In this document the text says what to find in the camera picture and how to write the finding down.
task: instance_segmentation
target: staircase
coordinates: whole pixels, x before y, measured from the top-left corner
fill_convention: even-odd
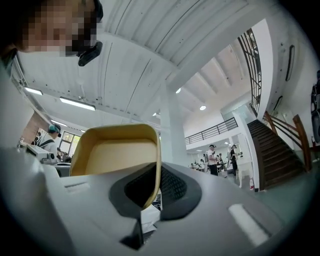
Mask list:
[[[270,128],[258,120],[248,123],[248,128],[252,138],[256,137],[259,142],[259,148],[255,146],[260,180],[263,182],[260,182],[260,190],[283,183],[305,171],[297,155]]]

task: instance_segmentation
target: metal railing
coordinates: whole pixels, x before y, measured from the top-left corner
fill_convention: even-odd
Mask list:
[[[251,83],[251,106],[255,116],[257,116],[260,107],[262,80],[260,56],[252,29],[250,28],[238,37],[238,41],[241,45],[246,64],[248,66]]]
[[[217,124],[216,126],[213,126],[209,129],[203,130],[201,132],[198,132],[194,135],[191,135],[189,137],[186,137],[184,139],[185,144],[189,145],[195,142],[203,141],[205,139],[211,138],[213,136],[228,132],[234,128],[237,128],[238,124],[234,117],[230,118],[227,121],[224,121],[222,123]]]

